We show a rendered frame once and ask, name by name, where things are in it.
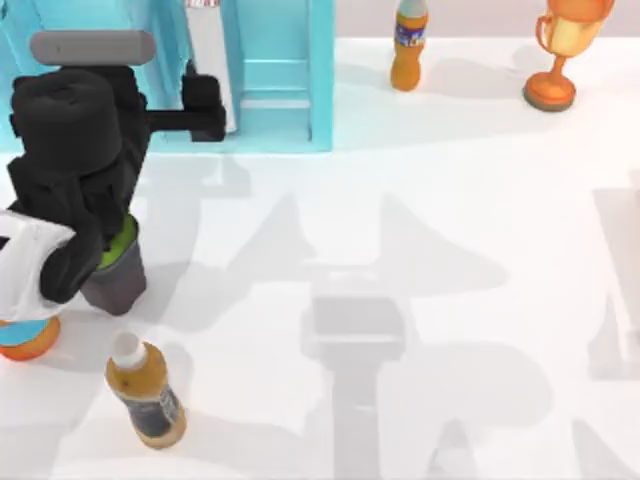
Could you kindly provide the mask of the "orange bottle dark blue label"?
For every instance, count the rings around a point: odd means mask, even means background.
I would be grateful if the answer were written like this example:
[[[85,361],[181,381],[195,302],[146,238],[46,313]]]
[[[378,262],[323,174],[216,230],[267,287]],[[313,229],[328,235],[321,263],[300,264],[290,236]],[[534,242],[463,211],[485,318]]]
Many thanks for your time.
[[[421,78],[420,55],[425,46],[429,13],[426,0],[401,0],[396,10],[395,54],[390,80],[394,89],[414,90]]]

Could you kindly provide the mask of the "bronze trophy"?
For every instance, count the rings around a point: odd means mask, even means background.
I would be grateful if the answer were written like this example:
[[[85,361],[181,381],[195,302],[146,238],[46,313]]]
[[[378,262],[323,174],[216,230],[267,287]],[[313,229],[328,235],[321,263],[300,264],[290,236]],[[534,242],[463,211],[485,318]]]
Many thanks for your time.
[[[599,34],[616,0],[547,0],[536,22],[538,45],[554,56],[550,71],[531,75],[523,87],[525,100],[545,112],[568,109],[576,97],[574,83],[563,73],[566,61],[583,53]]]

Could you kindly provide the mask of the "orange bottle light blue label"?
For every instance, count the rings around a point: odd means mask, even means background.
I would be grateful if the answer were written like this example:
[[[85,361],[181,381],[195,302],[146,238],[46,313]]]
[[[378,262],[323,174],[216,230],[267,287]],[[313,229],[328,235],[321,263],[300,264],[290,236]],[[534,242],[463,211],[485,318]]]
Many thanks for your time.
[[[60,320],[5,322],[0,320],[0,355],[14,361],[37,358],[53,347],[60,333]]]

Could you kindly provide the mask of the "light blue rack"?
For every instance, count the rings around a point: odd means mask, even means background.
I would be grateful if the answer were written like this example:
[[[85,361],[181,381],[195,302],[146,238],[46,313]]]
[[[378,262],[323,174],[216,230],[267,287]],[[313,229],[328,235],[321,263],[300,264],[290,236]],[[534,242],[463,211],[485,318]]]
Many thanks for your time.
[[[243,73],[239,126],[220,143],[157,133],[154,153],[307,153],[332,146],[334,0],[235,0]],[[40,74],[31,37],[47,30],[149,32],[155,58],[135,70],[157,109],[175,108],[193,60],[185,0],[0,0],[0,154],[20,142],[8,120],[13,80]]]

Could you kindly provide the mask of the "orange bottle grey label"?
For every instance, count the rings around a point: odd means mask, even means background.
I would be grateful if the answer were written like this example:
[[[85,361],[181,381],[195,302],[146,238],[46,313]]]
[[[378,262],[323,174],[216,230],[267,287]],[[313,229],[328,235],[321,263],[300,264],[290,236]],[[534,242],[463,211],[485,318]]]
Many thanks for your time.
[[[132,332],[118,333],[105,380],[146,446],[166,449],[182,439],[187,427],[185,410],[170,386],[165,357],[155,345]]]

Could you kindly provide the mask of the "grey pot with green plant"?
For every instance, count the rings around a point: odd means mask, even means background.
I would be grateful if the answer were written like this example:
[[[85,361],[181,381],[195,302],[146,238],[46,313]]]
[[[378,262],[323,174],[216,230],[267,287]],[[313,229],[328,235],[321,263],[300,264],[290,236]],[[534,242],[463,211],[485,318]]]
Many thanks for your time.
[[[137,220],[128,214],[98,269],[81,288],[91,306],[112,316],[128,313],[147,287],[138,233]]]

